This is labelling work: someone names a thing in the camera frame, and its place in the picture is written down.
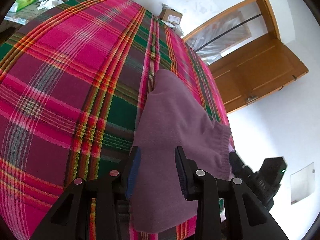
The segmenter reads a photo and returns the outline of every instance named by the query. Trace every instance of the black camera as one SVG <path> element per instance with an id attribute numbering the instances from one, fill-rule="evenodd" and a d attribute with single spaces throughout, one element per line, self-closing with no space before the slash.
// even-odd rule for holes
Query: black camera
<path id="1" fill-rule="evenodd" d="M 269 211 L 274 204 L 273 197 L 277 194 L 281 185 L 280 182 L 287 169 L 284 158 L 265 159 L 259 171 L 255 173 L 244 164 L 236 152 L 229 154 L 229 161 L 232 173 L 247 184 Z"/>

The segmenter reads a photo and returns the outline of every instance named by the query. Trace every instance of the wooden door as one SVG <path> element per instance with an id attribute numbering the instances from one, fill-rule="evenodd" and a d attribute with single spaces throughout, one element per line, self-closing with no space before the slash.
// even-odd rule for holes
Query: wooden door
<path id="1" fill-rule="evenodd" d="M 248 105 L 308 72 L 270 33 L 209 65 L 227 113 Z"/>

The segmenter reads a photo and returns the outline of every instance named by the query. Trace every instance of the bed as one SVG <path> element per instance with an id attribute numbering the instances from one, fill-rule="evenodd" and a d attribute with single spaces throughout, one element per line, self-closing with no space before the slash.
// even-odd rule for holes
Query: bed
<path id="1" fill-rule="evenodd" d="M 20 28 L 0 59 L 0 215 L 19 240 L 74 178 L 95 179 L 128 157 L 158 69 L 175 73 L 210 118 L 228 125 L 204 62 L 131 0 L 67 1 Z M 119 207 L 123 240 L 194 234 L 196 217 L 137 232 L 130 205 Z M 91 228 L 94 218 L 93 203 Z"/>

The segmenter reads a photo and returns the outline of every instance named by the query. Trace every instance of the door handle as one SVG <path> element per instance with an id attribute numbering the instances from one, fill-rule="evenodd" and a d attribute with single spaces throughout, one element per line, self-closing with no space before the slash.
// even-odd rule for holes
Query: door handle
<path id="1" fill-rule="evenodd" d="M 246 103 L 250 103 L 251 101 L 254 101 L 254 100 L 256 100 L 258 97 L 257 96 L 249 96 L 246 100 L 245 100 L 245 102 Z"/>

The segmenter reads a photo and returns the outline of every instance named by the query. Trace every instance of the purple towel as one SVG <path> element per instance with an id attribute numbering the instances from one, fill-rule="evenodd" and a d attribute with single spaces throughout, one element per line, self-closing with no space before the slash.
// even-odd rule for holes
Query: purple towel
<path id="1" fill-rule="evenodd" d="M 188 88 L 172 72 L 156 73 L 133 145 L 141 148 L 141 164 L 132 196 L 137 231 L 162 232 L 196 215 L 197 201 L 181 193 L 174 150 L 219 179 L 229 179 L 230 128 L 211 121 Z"/>

